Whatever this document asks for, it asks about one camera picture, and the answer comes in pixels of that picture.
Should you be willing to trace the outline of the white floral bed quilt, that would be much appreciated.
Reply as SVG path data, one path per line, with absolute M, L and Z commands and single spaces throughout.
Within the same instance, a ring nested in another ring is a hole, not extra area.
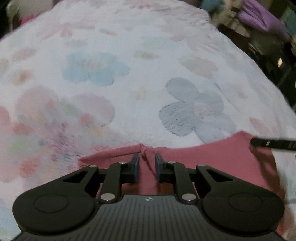
M 23 192 L 100 150 L 295 138 L 295 113 L 257 64 L 182 1 L 61 1 L 1 40 L 1 240 Z M 295 240 L 295 157 L 271 151 Z

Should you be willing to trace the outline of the purple folded blanket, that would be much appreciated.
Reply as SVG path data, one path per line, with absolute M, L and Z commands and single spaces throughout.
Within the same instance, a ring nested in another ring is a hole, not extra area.
M 290 40 L 285 24 L 257 1 L 243 1 L 237 17 L 258 31 L 274 34 L 286 42 Z

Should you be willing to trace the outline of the pink ribbed small garment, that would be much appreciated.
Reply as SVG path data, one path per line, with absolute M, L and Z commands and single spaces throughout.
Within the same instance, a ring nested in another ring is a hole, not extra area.
M 286 190 L 280 185 L 280 176 L 276 168 L 275 158 L 271 150 L 251 147 L 251 135 L 238 132 L 224 140 L 190 148 L 170 149 L 153 148 L 143 144 L 126 146 L 116 149 L 100 150 L 95 154 L 81 157 L 78 166 L 83 168 L 96 165 L 100 169 L 111 164 L 130 162 L 134 154 L 139 155 L 139 180 L 136 184 L 125 184 L 126 194 L 171 194 L 172 185 L 160 184 L 156 178 L 155 155 L 161 154 L 164 161 L 176 161 L 187 168 L 195 168 L 205 164 L 222 172 L 271 190 L 281 199 L 285 199 Z

